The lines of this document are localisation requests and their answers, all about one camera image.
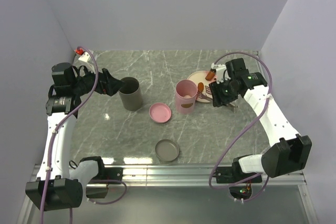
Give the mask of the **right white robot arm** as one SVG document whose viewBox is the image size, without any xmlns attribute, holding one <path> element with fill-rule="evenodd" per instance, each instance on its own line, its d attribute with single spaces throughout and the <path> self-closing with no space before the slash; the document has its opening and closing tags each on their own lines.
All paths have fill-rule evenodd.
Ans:
<svg viewBox="0 0 336 224">
<path fill-rule="evenodd" d="M 242 58 L 224 65 L 213 63 L 216 81 L 210 83 L 213 106 L 220 107 L 242 97 L 257 115 L 269 141 L 264 154 L 238 157 L 232 164 L 232 177 L 245 181 L 251 173 L 265 173 L 271 178 L 303 170 L 312 141 L 289 123 L 270 93 L 271 84 L 260 72 L 249 72 Z"/>
</svg>

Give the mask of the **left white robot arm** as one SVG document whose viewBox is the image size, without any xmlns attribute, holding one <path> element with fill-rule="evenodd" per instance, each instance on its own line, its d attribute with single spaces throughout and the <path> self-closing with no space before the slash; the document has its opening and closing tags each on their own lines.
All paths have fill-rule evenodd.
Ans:
<svg viewBox="0 0 336 224">
<path fill-rule="evenodd" d="M 72 134 L 78 110 L 83 106 L 81 96 L 96 92 L 111 97 L 124 82 L 106 68 L 94 74 L 85 66 L 77 68 L 64 62 L 51 70 L 54 84 L 46 103 L 46 148 L 36 180 L 28 182 L 25 188 L 26 195 L 42 212 L 77 208 L 90 182 L 116 183 L 123 173 L 120 168 L 106 168 L 100 156 L 81 159 L 75 169 L 70 169 L 69 163 Z"/>
</svg>

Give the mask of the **metal food tongs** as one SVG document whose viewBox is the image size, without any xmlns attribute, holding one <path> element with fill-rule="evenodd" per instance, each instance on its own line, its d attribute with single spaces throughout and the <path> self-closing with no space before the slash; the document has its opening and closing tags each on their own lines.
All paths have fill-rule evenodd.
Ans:
<svg viewBox="0 0 336 224">
<path fill-rule="evenodd" d="M 211 90 L 210 90 L 209 86 L 205 86 L 203 88 L 202 92 L 200 92 L 200 91 L 197 92 L 197 101 L 200 101 L 200 100 L 206 100 L 206 101 L 211 102 L 211 103 L 213 102 L 212 93 L 211 93 Z M 229 103 L 225 106 L 227 108 L 231 109 L 234 113 L 237 112 L 237 108 L 238 108 L 237 105 Z"/>
</svg>

